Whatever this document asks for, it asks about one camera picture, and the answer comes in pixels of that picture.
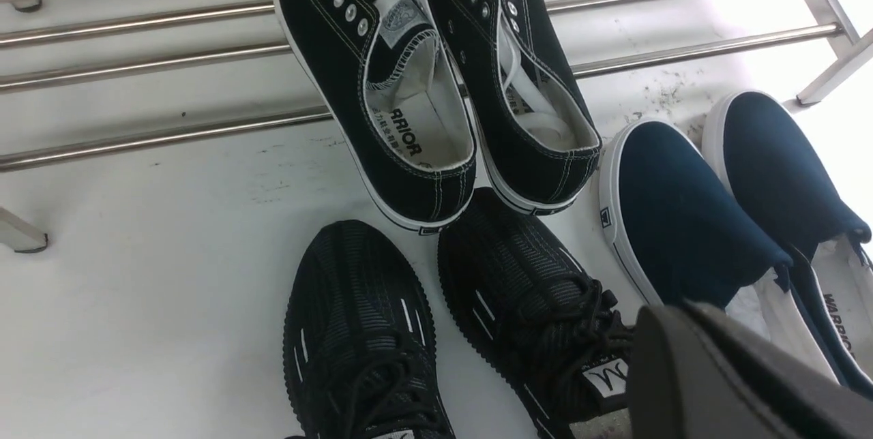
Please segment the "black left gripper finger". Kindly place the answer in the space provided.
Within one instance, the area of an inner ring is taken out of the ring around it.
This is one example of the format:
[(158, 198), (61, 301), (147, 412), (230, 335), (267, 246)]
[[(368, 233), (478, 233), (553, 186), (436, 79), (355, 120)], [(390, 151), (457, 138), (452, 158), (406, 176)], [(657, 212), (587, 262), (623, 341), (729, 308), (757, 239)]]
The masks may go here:
[(870, 438), (872, 406), (707, 303), (637, 312), (635, 438)]

